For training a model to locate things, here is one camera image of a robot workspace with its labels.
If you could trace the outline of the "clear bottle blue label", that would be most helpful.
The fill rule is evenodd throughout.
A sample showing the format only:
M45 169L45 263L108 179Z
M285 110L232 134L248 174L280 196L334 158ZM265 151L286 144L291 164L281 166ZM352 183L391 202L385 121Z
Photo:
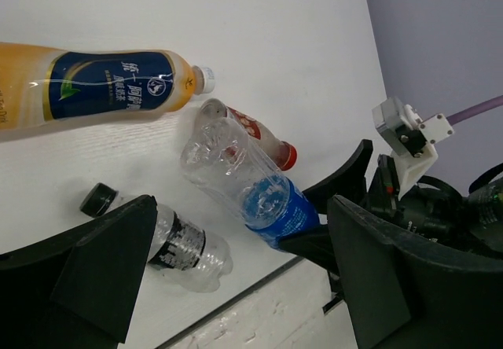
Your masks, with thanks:
M271 248L321 225L313 204L233 119L214 119L195 130L180 164L191 183Z

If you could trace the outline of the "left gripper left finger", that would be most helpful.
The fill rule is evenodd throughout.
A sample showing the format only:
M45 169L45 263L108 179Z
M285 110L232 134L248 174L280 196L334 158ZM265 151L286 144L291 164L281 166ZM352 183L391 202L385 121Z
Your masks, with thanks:
M130 327L157 218L143 195L1 256L3 348L116 348Z

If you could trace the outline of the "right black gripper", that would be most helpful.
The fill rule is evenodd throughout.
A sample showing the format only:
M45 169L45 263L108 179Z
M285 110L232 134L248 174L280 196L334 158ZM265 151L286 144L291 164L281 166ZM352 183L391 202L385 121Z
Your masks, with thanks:
M380 155L366 193L365 173L373 142L362 139L350 158L330 176L303 191L315 208L341 195L379 218L451 248L472 253L502 252L502 165L482 173L462 196L446 182L428 175L403 197L390 156ZM284 252L300 256L340 277L329 227L320 225L278 240Z

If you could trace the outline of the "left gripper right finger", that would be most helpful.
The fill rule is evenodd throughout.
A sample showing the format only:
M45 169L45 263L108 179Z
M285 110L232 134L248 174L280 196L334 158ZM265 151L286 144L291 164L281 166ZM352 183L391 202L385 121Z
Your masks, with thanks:
M360 348L500 348L502 262L436 244L342 196L328 224Z

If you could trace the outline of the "clear bottle black cap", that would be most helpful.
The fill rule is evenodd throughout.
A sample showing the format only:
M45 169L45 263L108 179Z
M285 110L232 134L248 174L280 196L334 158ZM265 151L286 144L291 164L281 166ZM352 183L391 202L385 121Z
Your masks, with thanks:
M147 264L192 292L214 292L230 274L233 260L219 235L184 220L166 205L157 205L156 228Z

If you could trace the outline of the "orange tea bottle blue label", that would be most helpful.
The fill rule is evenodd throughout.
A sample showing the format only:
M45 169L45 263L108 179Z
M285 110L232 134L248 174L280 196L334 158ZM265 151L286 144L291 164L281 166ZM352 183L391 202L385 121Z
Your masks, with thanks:
M1 129L111 112L175 112L215 88L214 72L170 50L81 53L1 44Z

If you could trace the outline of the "clear bottle red cap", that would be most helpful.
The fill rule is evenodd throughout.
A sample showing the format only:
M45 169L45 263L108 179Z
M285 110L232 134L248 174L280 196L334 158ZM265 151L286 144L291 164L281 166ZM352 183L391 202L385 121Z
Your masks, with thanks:
M297 151L293 145L278 139L258 120L225 105L219 99L210 98L201 105L196 114L194 128L199 129L220 117L237 121L282 171L288 171L295 165Z

